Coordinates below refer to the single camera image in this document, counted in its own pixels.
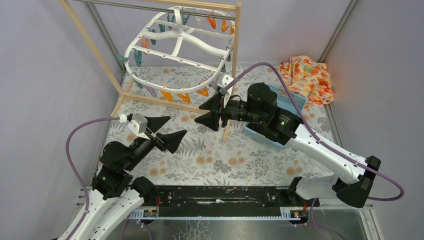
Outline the floral patterned table mat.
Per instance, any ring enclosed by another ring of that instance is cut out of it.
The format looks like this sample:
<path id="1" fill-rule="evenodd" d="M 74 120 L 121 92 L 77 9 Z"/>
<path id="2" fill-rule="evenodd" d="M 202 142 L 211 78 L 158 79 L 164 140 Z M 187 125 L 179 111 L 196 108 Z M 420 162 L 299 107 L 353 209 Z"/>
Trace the floral patterned table mat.
<path id="1" fill-rule="evenodd" d="M 132 66 L 138 76 L 160 84 L 188 83 L 209 77 L 209 71 L 191 66 Z M 246 99 L 250 84 L 264 82 L 278 85 L 276 74 L 269 67 L 257 67 L 234 86 L 234 93 Z M 118 114 L 143 114 L 149 117 L 170 116 L 160 133 L 187 130 L 174 154 L 152 150 L 129 173 L 147 177 L 156 185 L 219 185 L 219 186 L 288 186 L 294 177 L 319 178 L 333 173 L 304 153 L 292 149 L 275 149 L 244 133 L 242 122 L 230 121 L 226 141 L 225 129 L 215 132 L 197 124 L 201 114 L 135 100 L 124 100 Z M 311 105 L 302 110 L 309 125 L 333 141 L 332 126 L 326 109 Z M 136 136 L 126 124 L 113 121 L 106 143 L 119 141 L 128 146 Z"/>

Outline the white round clip hanger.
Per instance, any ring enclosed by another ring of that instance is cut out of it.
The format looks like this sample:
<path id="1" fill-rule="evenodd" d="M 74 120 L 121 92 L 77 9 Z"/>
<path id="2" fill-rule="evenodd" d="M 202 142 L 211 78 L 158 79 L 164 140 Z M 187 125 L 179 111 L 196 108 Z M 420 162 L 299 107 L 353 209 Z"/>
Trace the white round clip hanger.
<path id="1" fill-rule="evenodd" d="M 152 95 L 187 96 L 205 93 L 227 71 L 233 60 L 236 19 L 225 11 L 200 7 L 172 6 L 157 13 L 128 45 L 119 60 L 140 88 Z M 200 80 L 160 83 L 137 73 L 143 57 L 157 57 L 179 65 L 207 71 Z"/>

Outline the wooden drying rack frame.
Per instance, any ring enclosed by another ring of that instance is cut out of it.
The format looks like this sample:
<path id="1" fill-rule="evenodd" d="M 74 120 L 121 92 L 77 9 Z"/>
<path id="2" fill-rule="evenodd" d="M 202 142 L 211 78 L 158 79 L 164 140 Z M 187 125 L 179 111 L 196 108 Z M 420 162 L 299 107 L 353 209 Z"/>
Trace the wooden drying rack frame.
<path id="1" fill-rule="evenodd" d="M 114 55 L 117 65 L 121 69 L 121 77 L 117 77 L 113 73 L 112 68 L 107 63 L 100 48 L 97 46 L 97 44 L 95 43 L 95 41 L 89 34 L 89 31 L 83 24 L 82 20 L 80 19 L 80 17 L 78 16 L 74 8 L 72 7 L 71 2 L 69 0 L 62 0 L 60 1 L 60 5 L 64 9 L 65 13 L 69 16 L 70 20 L 72 21 L 72 23 L 74 24 L 78 32 L 81 34 L 89 50 L 93 53 L 96 62 L 99 64 L 103 72 L 106 74 L 107 78 L 109 79 L 110 83 L 113 85 L 118 95 L 117 102 L 115 103 L 111 111 L 111 116 L 115 117 L 118 115 L 118 112 L 124 100 L 138 101 L 142 103 L 168 107 L 168 108 L 173 108 L 173 109 L 192 112 L 192 113 L 200 112 L 200 109 L 195 104 L 194 99 L 200 98 L 200 97 L 206 97 L 208 94 L 210 94 L 212 92 L 213 83 L 215 83 L 218 79 L 212 82 L 212 84 L 208 87 L 208 90 L 205 93 L 190 92 L 187 96 L 180 96 L 177 94 L 164 95 L 158 91 L 156 92 L 155 95 L 152 95 L 150 91 L 148 91 L 145 88 L 139 87 L 135 83 L 132 76 L 127 72 L 126 67 L 119 59 L 119 57 L 125 53 L 129 44 L 132 42 L 132 40 L 135 39 L 135 37 L 142 30 L 142 28 L 145 27 L 146 24 L 159 12 L 83 2 L 83 5 L 87 8 L 95 24 L 97 25 L 97 28 L 99 29 L 101 35 L 105 39 L 107 46 L 110 48 L 112 54 Z M 232 17 L 235 17 L 236 18 L 235 43 L 234 43 L 233 52 L 231 55 L 233 59 L 232 61 L 227 63 L 226 72 L 224 74 L 230 74 L 232 77 L 236 75 L 236 69 L 237 69 L 237 63 L 238 63 L 239 41 L 240 41 L 239 26 L 241 23 L 241 10 L 242 10 L 242 4 L 240 2 L 238 2 L 235 5 L 231 5 L 231 4 L 194 1 L 194 0 L 144 0 L 140 6 L 164 8 L 164 9 L 168 9 L 174 6 L 204 8 L 204 9 L 224 11 L 230 14 Z M 136 13 L 135 18 L 137 20 L 141 20 L 141 27 L 136 31 L 136 33 L 133 34 L 133 37 L 131 38 L 130 42 L 123 50 L 118 50 L 115 44 L 112 42 L 112 37 L 110 33 L 108 32 L 104 22 L 101 19 L 101 16 L 98 12 L 98 7 L 111 7 L 111 8 L 124 9 L 126 13 L 135 12 Z M 141 18 L 141 14 L 147 14 L 147 17 Z M 161 60 L 158 57 L 153 57 L 153 56 L 143 57 L 142 65 L 141 65 L 141 67 L 172 67 L 172 66 L 189 67 L 188 65 L 172 63 L 167 60 Z"/>

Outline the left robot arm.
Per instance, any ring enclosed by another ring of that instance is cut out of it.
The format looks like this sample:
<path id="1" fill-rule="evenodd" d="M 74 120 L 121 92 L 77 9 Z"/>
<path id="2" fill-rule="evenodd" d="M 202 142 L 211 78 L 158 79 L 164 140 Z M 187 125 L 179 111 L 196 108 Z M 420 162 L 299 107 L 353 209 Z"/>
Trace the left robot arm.
<path id="1" fill-rule="evenodd" d="M 160 197 L 157 187 L 145 176 L 134 178 L 132 171 L 152 150 L 175 153 L 187 130 L 162 134 L 159 130 L 170 120 L 170 116 L 148 117 L 142 114 L 120 114 L 85 122 L 71 131 L 65 143 L 67 160 L 81 184 L 85 203 L 61 240 L 104 240 L 135 209 L 155 204 Z M 135 140 L 126 146 L 111 141 L 103 148 L 99 159 L 100 171 L 88 187 L 79 175 L 70 155 L 70 141 L 81 128 L 93 123 L 119 121 L 126 123 L 135 134 Z"/>

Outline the floral orange cloth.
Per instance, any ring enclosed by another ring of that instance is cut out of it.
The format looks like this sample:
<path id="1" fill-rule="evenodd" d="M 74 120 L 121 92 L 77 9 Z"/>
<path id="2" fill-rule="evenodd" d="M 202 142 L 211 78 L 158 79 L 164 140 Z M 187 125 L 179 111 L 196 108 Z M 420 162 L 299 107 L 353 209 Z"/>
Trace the floral orange cloth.
<path id="1" fill-rule="evenodd" d="M 292 56 L 279 64 L 279 72 L 289 91 L 306 98 L 305 108 L 328 105 L 335 100 L 326 63 L 306 55 Z"/>

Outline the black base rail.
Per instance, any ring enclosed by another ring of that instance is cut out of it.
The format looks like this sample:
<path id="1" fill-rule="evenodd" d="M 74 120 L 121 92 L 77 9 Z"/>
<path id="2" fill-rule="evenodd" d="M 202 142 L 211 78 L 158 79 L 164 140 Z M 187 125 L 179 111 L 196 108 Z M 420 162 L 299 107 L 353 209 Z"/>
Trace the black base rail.
<path id="1" fill-rule="evenodd" d="M 140 206 L 146 220 L 306 220 L 318 200 L 305 200 L 292 187 L 160 185 Z"/>

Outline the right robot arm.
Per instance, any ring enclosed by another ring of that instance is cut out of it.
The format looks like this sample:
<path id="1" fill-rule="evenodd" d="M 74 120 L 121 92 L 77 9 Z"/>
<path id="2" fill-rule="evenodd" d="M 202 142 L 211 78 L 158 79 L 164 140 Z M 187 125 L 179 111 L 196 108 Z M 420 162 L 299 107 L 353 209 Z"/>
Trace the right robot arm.
<path id="1" fill-rule="evenodd" d="M 248 87 L 246 101 L 225 97 L 217 91 L 199 107 L 207 113 L 194 121 L 213 131 L 225 127 L 228 120 L 249 123 L 266 139 L 298 150 L 333 172 L 329 177 L 294 178 L 286 193 L 291 205 L 299 206 L 315 198 L 337 198 L 351 207 L 362 208 L 381 160 L 355 155 L 309 131 L 298 115 L 278 107 L 277 99 L 277 93 L 263 82 Z"/>

